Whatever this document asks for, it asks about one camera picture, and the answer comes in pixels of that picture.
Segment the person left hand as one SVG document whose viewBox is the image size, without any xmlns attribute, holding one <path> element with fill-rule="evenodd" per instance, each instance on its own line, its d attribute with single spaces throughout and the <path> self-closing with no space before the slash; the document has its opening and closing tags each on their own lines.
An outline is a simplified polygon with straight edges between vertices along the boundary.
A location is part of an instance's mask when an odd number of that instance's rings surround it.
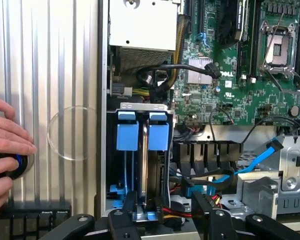
<svg viewBox="0 0 300 240">
<path fill-rule="evenodd" d="M 0 153 L 32 155 L 37 151 L 31 135 L 15 122 L 14 108 L 0 100 Z"/>
</svg>

